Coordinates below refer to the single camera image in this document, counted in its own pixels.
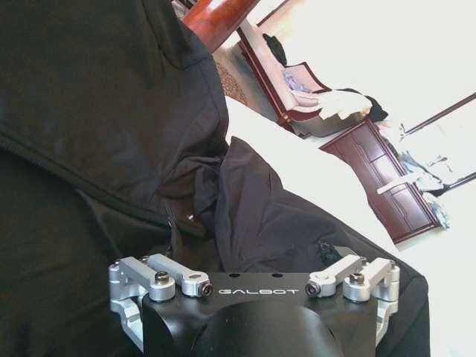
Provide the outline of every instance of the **black fabric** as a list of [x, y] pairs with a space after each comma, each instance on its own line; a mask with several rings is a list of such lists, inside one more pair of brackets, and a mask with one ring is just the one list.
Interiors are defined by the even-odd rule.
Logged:
[[269, 36], [267, 33], [264, 33], [263, 37], [274, 57], [276, 57], [276, 60], [286, 67], [288, 65], [288, 60], [286, 59], [286, 52], [284, 52], [280, 40], [277, 39], [276, 36]]
[[[353, 93], [361, 94], [359, 91], [356, 91], [355, 89], [351, 88], [339, 89], [339, 91], [351, 91]], [[377, 102], [376, 99], [369, 97], [368, 95], [366, 95], [365, 97], [372, 103], [372, 108], [370, 109], [370, 113], [368, 115], [372, 122], [375, 123], [377, 121], [384, 120], [388, 116], [388, 113], [382, 108], [379, 102]]]
[[[107, 303], [117, 257], [315, 271], [323, 242], [390, 257], [228, 148], [213, 59], [168, 0], [4, 1], [0, 33], [0, 356], [136, 356]], [[398, 264], [382, 356], [428, 346], [428, 287]]]

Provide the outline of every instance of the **white bed sheet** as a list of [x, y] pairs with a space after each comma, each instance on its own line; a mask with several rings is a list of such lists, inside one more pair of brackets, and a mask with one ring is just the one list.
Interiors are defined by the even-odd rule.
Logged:
[[226, 140], [246, 141], [280, 176], [283, 186], [323, 208], [386, 251], [398, 256], [388, 232], [367, 203], [353, 170], [240, 102], [226, 97], [230, 125]]

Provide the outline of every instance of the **wooden drawer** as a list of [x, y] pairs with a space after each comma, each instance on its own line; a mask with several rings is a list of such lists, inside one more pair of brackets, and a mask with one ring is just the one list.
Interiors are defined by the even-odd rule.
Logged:
[[353, 168], [364, 186], [369, 205], [395, 243], [439, 225], [414, 185], [401, 184], [382, 195], [377, 194], [378, 188], [404, 175], [405, 171], [370, 120], [321, 149]]

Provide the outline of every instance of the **hex bolt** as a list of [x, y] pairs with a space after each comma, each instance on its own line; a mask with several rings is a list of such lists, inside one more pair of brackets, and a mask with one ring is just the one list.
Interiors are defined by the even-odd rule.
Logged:
[[321, 292], [321, 287], [318, 286], [316, 283], [312, 282], [312, 281], [309, 281], [307, 284], [306, 284], [306, 294], [308, 294], [308, 296], [310, 296], [311, 298], [316, 298], [319, 293]]
[[361, 273], [353, 273], [349, 275], [350, 283], [354, 285], [364, 285], [365, 277]]
[[166, 271], [158, 271], [155, 273], [155, 282], [164, 285], [169, 282], [169, 274]]
[[205, 283], [200, 288], [200, 296], [203, 296], [204, 298], [206, 298], [207, 296], [210, 296], [212, 292], [213, 292], [213, 286], [210, 283]]

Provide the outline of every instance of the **silver metal bracket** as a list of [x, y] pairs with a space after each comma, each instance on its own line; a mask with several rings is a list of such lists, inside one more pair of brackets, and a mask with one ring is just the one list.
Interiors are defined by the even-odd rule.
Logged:
[[387, 332], [390, 316], [399, 308], [400, 269], [395, 262], [376, 258], [367, 263], [363, 257], [349, 254], [323, 271], [310, 274], [306, 292], [310, 297], [324, 298], [335, 294], [343, 283], [346, 299], [363, 303], [370, 296], [377, 299], [376, 345]]
[[127, 257], [109, 267], [111, 310], [119, 314], [124, 332], [142, 352], [142, 298], [148, 293], [151, 300], [168, 301], [176, 295], [176, 283], [190, 297], [208, 296], [213, 289], [207, 274], [192, 271], [161, 254], [141, 260]]

